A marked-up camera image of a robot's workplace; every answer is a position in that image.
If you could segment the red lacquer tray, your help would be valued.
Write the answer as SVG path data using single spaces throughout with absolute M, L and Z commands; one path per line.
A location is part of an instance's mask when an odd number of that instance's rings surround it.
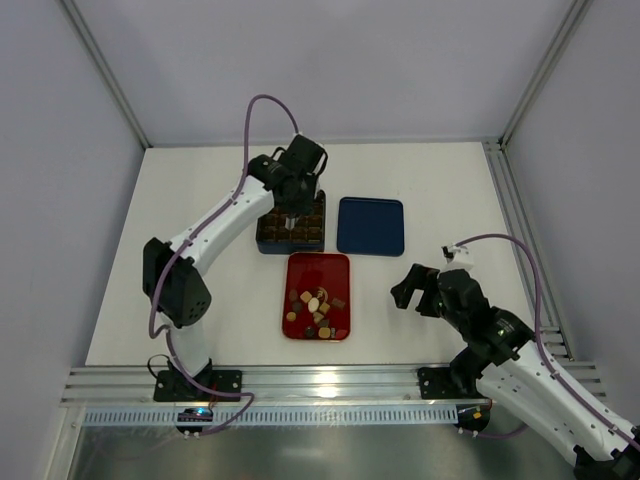
M 288 294 L 296 290 L 298 300 L 291 302 Z M 304 291 L 309 291 L 312 298 L 318 298 L 320 306 L 311 313 L 307 303 L 300 299 Z M 333 298 L 346 302 L 343 309 L 331 305 Z M 289 322 L 285 316 L 288 312 L 296 313 L 296 320 Z M 305 336 L 305 328 L 316 329 L 312 338 Z M 331 336 L 322 339 L 318 331 L 322 327 L 331 329 Z M 351 263 L 349 258 L 340 253 L 294 253 L 287 261 L 286 281 L 284 288 L 283 314 L 281 321 L 283 335 L 296 341 L 342 342 L 351 334 Z

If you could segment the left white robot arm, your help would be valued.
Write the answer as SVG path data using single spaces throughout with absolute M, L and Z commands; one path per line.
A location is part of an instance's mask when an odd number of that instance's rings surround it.
M 204 276 L 249 226 L 278 209 L 289 218 L 313 212 L 328 154 L 297 134 L 288 147 L 248 161 L 239 185 L 195 224 L 143 248 L 142 289 L 151 303 L 149 336 L 166 334 L 170 361 L 191 378 L 211 365 L 201 319 L 212 303 Z

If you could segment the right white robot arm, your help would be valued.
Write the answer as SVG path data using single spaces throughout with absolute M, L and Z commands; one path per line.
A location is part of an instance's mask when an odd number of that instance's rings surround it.
M 515 314 L 491 305 L 467 271 L 415 264 L 390 293 L 407 309 L 416 292 L 417 312 L 445 320 L 466 344 L 448 366 L 421 368 L 422 385 L 497 401 L 545 438 L 578 479 L 638 478 L 638 427 L 571 377 Z

